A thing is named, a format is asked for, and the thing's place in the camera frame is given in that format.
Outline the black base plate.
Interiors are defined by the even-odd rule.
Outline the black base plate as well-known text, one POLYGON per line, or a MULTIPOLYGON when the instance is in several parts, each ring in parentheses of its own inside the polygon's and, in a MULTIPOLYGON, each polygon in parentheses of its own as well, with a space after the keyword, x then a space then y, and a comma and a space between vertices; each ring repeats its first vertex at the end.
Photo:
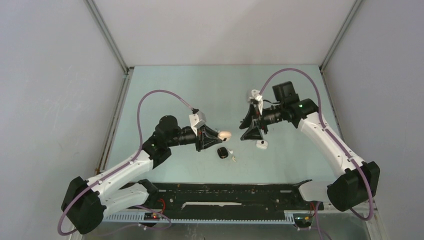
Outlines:
POLYGON ((316 201, 301 197, 300 183, 159 183, 144 207, 170 219, 194 221, 283 221, 289 211, 313 215, 316 201))

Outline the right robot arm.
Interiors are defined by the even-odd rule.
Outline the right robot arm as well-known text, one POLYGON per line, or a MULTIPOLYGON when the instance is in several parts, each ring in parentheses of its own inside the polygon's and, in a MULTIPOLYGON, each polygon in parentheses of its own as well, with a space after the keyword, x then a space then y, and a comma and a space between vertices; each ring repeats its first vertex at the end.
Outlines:
POLYGON ((365 162, 351 150, 319 113, 318 105, 310 98, 300 99, 292 82, 273 86, 277 103, 264 108, 260 91, 251 90, 249 109, 239 128, 245 129, 241 140, 263 141, 268 126, 282 121, 293 124, 319 149, 330 165, 336 180, 333 183, 307 180, 291 194, 291 204, 304 209, 312 201, 330 202, 340 212, 372 199, 377 192, 380 167, 365 162))

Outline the beige earbud charging case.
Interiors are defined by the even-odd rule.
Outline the beige earbud charging case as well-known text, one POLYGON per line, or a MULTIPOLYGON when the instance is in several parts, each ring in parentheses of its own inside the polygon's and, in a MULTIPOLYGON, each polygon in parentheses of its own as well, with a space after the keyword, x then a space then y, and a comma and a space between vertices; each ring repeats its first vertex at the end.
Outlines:
POLYGON ((223 142, 228 142, 232 137, 232 133, 229 131, 220 131, 218 133, 218 138, 223 142))

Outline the white earbud charging case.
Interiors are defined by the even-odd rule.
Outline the white earbud charging case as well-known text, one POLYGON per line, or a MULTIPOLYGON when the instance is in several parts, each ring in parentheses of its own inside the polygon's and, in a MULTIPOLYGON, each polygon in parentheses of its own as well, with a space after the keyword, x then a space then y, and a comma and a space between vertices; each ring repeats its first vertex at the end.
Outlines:
POLYGON ((257 140, 255 145, 258 149, 261 149, 261 150, 266 150, 269 146, 266 140, 257 140))

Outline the aluminium frame rail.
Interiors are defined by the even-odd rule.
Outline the aluminium frame rail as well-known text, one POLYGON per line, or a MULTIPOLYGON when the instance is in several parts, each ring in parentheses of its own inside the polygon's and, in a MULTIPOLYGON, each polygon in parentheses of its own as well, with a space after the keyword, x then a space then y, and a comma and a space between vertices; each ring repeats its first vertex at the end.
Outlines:
MULTIPOLYGON (((362 202, 362 203, 354 206, 353 209, 361 215, 367 215, 370 211, 370 202, 369 201, 362 202)), ((326 202, 322 202, 319 205, 318 213, 331 213, 331 214, 348 213, 348 214, 352 214, 352 211, 350 209, 348 209, 346 211, 340 211, 340 210, 336 209, 336 207, 331 202, 326 201, 326 202)))

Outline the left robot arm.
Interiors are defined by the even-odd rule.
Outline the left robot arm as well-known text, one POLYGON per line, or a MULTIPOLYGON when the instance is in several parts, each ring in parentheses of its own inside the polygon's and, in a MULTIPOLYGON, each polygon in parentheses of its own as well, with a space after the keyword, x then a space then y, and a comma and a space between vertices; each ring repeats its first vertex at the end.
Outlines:
POLYGON ((87 180, 80 176, 74 178, 63 199, 60 220, 68 218, 74 230, 84 235, 111 214, 140 205, 156 206, 158 189, 147 179, 127 188, 124 185, 162 164, 171 156, 171 147, 194 144, 199 152, 226 142, 232 136, 229 131, 209 128, 197 113, 189 115, 189 119, 194 126, 181 128, 174 116, 163 116, 152 136, 126 160, 87 180))

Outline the black earbud charging case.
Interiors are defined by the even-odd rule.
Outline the black earbud charging case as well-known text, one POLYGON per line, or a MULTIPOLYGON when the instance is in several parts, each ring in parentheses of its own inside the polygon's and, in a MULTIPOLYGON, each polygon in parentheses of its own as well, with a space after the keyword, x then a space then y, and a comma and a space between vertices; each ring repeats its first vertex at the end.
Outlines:
POLYGON ((220 159, 225 159, 229 156, 228 149, 226 147, 220 147, 217 149, 217 154, 220 159))

